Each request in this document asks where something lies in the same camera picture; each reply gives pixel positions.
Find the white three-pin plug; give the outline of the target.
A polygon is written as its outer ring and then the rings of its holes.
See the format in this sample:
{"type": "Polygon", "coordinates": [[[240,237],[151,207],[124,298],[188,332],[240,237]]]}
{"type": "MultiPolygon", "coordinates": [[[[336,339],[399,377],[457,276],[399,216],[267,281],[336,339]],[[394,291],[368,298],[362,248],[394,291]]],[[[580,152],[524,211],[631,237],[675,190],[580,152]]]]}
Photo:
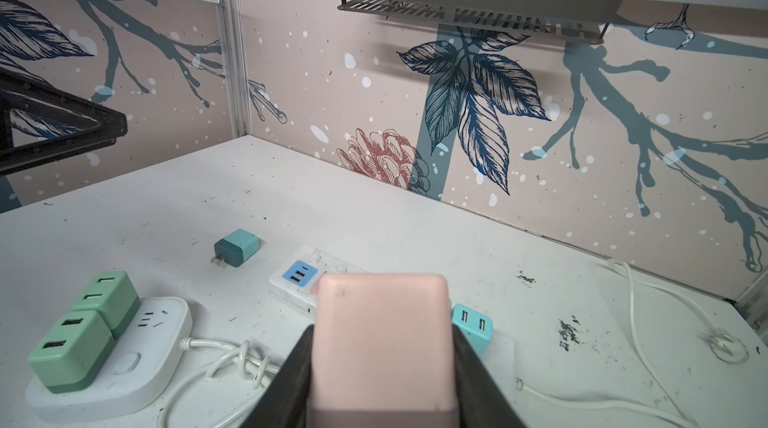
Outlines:
{"type": "Polygon", "coordinates": [[[712,352],[722,362],[729,365],[741,365],[749,359],[744,343],[726,330],[716,330],[709,337],[712,352]]]}

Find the pink charger plug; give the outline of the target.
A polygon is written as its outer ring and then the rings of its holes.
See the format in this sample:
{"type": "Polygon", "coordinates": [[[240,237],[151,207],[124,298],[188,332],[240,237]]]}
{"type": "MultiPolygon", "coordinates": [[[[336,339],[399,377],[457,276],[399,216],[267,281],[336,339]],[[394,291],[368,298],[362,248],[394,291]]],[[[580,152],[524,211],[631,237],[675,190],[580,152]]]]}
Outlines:
{"type": "Polygon", "coordinates": [[[448,284],[436,274],[319,281],[310,427],[456,427],[448,284]]]}

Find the green charger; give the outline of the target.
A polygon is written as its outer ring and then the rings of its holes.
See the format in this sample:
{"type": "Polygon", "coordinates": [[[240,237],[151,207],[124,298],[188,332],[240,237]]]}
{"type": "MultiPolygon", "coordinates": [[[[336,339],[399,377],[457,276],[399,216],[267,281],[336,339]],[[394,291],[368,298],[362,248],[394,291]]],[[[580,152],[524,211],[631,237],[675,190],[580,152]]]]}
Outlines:
{"type": "Polygon", "coordinates": [[[214,244],[212,264],[240,267],[260,249],[261,239],[256,235],[237,229],[214,244]]]}

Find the white square socket cube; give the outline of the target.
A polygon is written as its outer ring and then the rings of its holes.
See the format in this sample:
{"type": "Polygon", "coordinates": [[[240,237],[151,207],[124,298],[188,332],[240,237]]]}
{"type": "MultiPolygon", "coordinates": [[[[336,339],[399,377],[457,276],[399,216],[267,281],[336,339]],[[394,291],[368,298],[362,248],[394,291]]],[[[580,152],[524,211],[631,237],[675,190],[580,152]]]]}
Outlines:
{"type": "Polygon", "coordinates": [[[26,402],[51,424],[95,422],[137,412],[169,385],[182,357],[180,341],[191,334],[192,326],[185,300],[145,298],[87,388],[53,394],[33,379],[25,391],[26,402]]]}

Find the teal charger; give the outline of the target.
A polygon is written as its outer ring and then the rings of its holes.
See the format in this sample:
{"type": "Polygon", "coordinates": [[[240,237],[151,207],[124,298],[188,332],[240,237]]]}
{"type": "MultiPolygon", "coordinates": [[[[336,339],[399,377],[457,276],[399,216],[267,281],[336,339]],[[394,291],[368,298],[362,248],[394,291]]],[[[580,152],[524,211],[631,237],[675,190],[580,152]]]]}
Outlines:
{"type": "Polygon", "coordinates": [[[486,315],[462,304],[455,304],[451,321],[463,333],[466,340],[479,356],[487,352],[493,338],[493,321],[486,315]]]}

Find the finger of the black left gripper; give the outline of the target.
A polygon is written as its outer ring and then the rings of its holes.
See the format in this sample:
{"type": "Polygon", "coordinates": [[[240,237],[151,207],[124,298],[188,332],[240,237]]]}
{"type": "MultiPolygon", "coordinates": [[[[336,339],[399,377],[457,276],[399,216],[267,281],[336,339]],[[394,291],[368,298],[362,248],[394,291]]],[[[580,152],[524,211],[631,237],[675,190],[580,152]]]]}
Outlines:
{"type": "Polygon", "coordinates": [[[110,147],[127,132],[120,112],[1,71],[3,176],[110,147]]]}

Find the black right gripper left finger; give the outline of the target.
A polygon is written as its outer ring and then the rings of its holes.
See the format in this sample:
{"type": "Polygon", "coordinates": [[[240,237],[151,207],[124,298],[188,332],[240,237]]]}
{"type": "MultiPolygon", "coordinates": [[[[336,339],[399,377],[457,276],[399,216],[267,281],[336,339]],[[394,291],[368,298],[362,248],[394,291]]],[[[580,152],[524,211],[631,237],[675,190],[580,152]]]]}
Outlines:
{"type": "Polygon", "coordinates": [[[308,426],[308,398],[314,325],[309,325],[271,385],[248,412],[241,428],[299,428],[308,426]]]}

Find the light green charger plug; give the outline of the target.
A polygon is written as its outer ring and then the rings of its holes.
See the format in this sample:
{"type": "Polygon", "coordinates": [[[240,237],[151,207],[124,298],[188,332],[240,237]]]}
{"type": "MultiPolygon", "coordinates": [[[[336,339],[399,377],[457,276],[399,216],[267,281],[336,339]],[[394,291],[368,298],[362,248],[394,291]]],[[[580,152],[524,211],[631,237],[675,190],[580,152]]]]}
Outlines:
{"type": "Polygon", "coordinates": [[[87,388],[116,344],[97,311],[74,311],[61,317],[27,357],[38,381],[51,393],[87,388]]]}

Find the long white power strip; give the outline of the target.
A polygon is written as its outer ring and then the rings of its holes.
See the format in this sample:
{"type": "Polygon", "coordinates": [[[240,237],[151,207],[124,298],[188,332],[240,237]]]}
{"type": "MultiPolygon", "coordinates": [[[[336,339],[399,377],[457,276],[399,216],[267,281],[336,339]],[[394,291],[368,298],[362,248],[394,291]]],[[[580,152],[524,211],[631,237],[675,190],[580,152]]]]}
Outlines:
{"type": "MultiPolygon", "coordinates": [[[[366,274],[360,269],[338,257],[320,249],[303,246],[292,258],[286,268],[278,269],[269,279],[270,293],[279,301],[295,309],[311,320],[317,311],[317,293],[319,281],[324,275],[366,274]]],[[[449,301],[451,311],[457,303],[449,301]]],[[[494,328],[492,342],[480,359],[491,371],[514,372],[515,341],[508,335],[494,328]]]]}

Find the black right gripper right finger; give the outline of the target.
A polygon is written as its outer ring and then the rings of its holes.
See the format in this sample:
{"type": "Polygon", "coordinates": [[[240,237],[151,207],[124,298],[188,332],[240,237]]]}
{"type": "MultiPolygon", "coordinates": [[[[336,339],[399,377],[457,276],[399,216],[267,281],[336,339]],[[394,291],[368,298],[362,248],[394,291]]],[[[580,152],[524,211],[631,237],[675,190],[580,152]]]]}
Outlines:
{"type": "Polygon", "coordinates": [[[461,428],[525,428],[459,327],[452,326],[461,428]]]}

